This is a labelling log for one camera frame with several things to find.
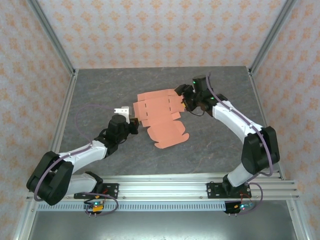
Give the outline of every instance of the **wall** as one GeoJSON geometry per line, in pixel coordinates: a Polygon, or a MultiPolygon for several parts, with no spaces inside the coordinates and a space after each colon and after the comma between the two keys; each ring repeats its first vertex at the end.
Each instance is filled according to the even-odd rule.
{"type": "Polygon", "coordinates": [[[320,235],[320,5],[298,0],[254,77],[285,175],[297,180],[320,235]]]}
{"type": "Polygon", "coordinates": [[[285,0],[40,0],[75,68],[247,66],[285,0]]]}
{"type": "Polygon", "coordinates": [[[14,236],[69,80],[27,1],[0,1],[0,239],[14,236]]]}

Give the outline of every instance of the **gray work surface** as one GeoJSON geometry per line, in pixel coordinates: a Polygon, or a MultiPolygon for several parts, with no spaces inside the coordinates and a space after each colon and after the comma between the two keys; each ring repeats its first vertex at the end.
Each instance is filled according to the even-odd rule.
{"type": "Polygon", "coordinates": [[[285,201],[264,201],[254,212],[37,212],[30,240],[296,240],[285,201]]]}
{"type": "MultiPolygon", "coordinates": [[[[78,73],[68,113],[61,152],[87,144],[75,128],[75,115],[85,104],[111,108],[133,106],[137,94],[192,85],[192,77],[211,72],[211,85],[244,115],[263,125],[254,90],[244,66],[83,69],[78,73]]],[[[89,107],[78,117],[81,131],[91,139],[108,127],[113,112],[89,107]]],[[[201,117],[182,112],[179,119],[190,137],[186,142],[159,149],[147,128],[129,135],[110,157],[79,172],[105,175],[219,173],[232,171],[241,162],[242,143],[223,123],[207,113],[201,117]]]]}

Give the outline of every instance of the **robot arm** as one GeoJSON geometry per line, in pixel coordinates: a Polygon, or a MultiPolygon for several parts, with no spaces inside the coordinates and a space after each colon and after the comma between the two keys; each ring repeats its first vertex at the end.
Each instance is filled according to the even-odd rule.
{"type": "Polygon", "coordinates": [[[112,117],[108,128],[104,129],[92,143],[69,152],[57,154],[49,151],[44,154],[29,178],[26,187],[35,192],[45,171],[55,161],[67,156],[44,177],[37,195],[49,205],[55,205],[65,195],[92,191],[99,193],[99,187],[102,186],[100,177],[92,172],[86,172],[82,175],[73,175],[73,173],[90,163],[113,154],[129,134],[138,134],[138,119],[129,118],[129,108],[115,109],[115,113],[118,114],[112,117]]]}
{"type": "Polygon", "coordinates": [[[232,172],[224,176],[222,182],[223,191],[230,198],[236,198],[239,196],[241,187],[249,179],[269,167],[266,151],[270,153],[272,164],[280,160],[276,131],[270,126],[264,128],[248,119],[235,109],[225,96],[218,94],[217,97],[230,109],[226,108],[208,89],[205,75],[196,76],[192,80],[194,88],[191,85],[183,84],[175,89],[179,96],[183,96],[182,103],[185,109],[192,112],[196,107],[200,107],[211,117],[224,123],[243,144],[241,163],[232,172]],[[233,111],[246,119],[250,125],[233,111]],[[263,147],[253,126],[262,134],[268,149],[263,147]]]}

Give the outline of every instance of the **patterned wallpaper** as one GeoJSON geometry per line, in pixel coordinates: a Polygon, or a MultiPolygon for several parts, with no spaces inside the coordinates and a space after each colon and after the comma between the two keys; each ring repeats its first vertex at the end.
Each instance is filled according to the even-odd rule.
{"type": "Polygon", "coordinates": [[[69,80],[27,1],[0,1],[0,239],[14,236],[69,80]]]}
{"type": "Polygon", "coordinates": [[[39,0],[81,69],[247,66],[285,0],[39,0]]]}
{"type": "Polygon", "coordinates": [[[320,236],[320,4],[298,0],[255,76],[278,134],[285,175],[297,180],[320,236]]]}

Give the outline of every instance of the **gray marble table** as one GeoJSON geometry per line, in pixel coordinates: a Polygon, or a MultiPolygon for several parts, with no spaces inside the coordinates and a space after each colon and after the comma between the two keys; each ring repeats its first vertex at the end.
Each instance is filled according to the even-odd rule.
{"type": "MultiPolygon", "coordinates": [[[[75,115],[85,104],[112,108],[132,106],[137,94],[192,84],[192,77],[211,72],[211,85],[225,95],[248,118],[263,124],[262,115],[244,66],[82,69],[78,73],[61,143],[61,152],[87,143],[75,128],[75,115]]],[[[78,125],[90,138],[108,126],[112,111],[87,108],[79,114],[78,125]]],[[[127,141],[110,157],[79,170],[103,175],[186,174],[232,171],[241,159],[242,143],[223,123],[205,114],[182,112],[190,134],[186,142],[165,149],[156,148],[147,128],[127,141]]]]}

